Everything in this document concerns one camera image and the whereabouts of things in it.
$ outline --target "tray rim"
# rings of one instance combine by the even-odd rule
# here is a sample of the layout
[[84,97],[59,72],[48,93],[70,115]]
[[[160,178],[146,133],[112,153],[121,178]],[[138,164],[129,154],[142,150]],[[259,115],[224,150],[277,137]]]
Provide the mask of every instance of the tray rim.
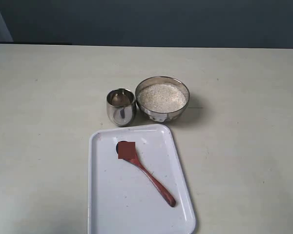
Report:
[[180,163],[180,160],[179,160],[179,155],[178,155],[178,152],[177,152],[177,149],[176,149],[175,141],[174,141],[174,139],[172,137],[172,133],[171,133],[170,128],[168,128],[166,125],[155,123],[155,124],[138,125],[138,126],[132,126],[132,127],[101,129],[101,130],[96,131],[95,133],[93,133],[90,136],[90,138],[89,138],[89,146],[88,146],[88,171],[87,171],[87,173],[88,173],[87,234],[92,234],[92,225],[91,225],[92,201],[91,201],[91,197],[92,197],[92,141],[93,141],[93,138],[99,133],[114,132],[114,131],[117,131],[117,130],[123,130],[123,129],[128,129],[128,128],[129,129],[134,129],[134,128],[141,128],[141,127],[150,127],[150,126],[154,126],[154,125],[157,125],[160,128],[164,128],[169,133],[169,139],[173,143],[173,146],[174,146],[173,149],[174,149],[174,152],[175,152],[175,156],[176,156],[176,160],[177,160],[177,164],[178,164],[178,169],[182,174],[181,183],[182,183],[182,186],[184,188],[186,188],[186,191],[185,191],[186,192],[186,197],[187,197],[187,200],[188,200],[188,203],[189,203],[191,216],[193,217],[192,223],[191,223],[191,228],[189,229],[189,232],[184,233],[184,234],[191,234],[191,233],[194,232],[195,227],[196,227],[196,223],[197,223],[196,216],[195,216],[194,209],[193,209],[193,203],[192,203],[191,197],[189,195],[189,190],[188,190],[188,186],[187,186],[187,183],[186,183],[186,180],[185,180],[185,175],[184,175],[184,172],[182,170],[181,163]]

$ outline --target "gray wall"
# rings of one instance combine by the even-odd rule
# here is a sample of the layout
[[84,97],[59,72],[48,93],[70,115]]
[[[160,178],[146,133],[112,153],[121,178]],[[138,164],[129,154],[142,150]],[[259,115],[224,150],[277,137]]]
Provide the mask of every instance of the gray wall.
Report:
[[293,0],[0,0],[14,41],[293,48]]

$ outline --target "metal bowl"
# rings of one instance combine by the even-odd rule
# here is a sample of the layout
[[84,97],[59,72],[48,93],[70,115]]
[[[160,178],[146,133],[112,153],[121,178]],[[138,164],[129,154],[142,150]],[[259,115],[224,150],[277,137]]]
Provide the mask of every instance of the metal bowl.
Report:
[[[177,86],[177,88],[185,96],[185,98],[187,100],[186,104],[181,109],[174,111],[174,112],[168,112],[168,113],[159,113],[159,112],[155,112],[155,111],[151,111],[151,110],[147,109],[146,107],[141,105],[141,103],[138,100],[138,96],[139,96],[139,93],[143,89],[145,89],[151,85],[154,85],[154,84],[173,84],[173,85]],[[140,111],[142,113],[144,113],[145,115],[147,115],[149,117],[149,119],[154,120],[156,122],[171,121],[171,120],[179,117],[182,114],[182,112],[187,108],[188,103],[189,103],[189,99],[190,99],[189,89],[181,81],[179,81],[175,78],[163,77],[163,76],[150,77],[148,79],[143,80],[140,84],[138,84],[136,91],[135,91],[135,95],[136,95],[136,102],[137,102],[137,105],[138,105]]]

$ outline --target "white table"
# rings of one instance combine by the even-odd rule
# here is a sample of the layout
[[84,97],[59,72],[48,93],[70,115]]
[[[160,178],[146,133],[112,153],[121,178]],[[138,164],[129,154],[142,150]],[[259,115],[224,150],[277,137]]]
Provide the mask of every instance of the white table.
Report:
[[106,94],[155,75],[192,95],[167,125],[194,233],[293,234],[293,50],[50,45],[0,45],[0,234],[86,233]]

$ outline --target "white tray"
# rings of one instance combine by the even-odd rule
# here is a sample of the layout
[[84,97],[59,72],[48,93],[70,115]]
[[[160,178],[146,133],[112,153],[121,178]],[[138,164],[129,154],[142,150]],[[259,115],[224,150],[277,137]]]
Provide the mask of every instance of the white tray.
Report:
[[[118,141],[135,141],[140,161],[174,196],[170,207]],[[89,141],[88,234],[190,234],[195,216],[171,132],[161,124],[102,130]]]

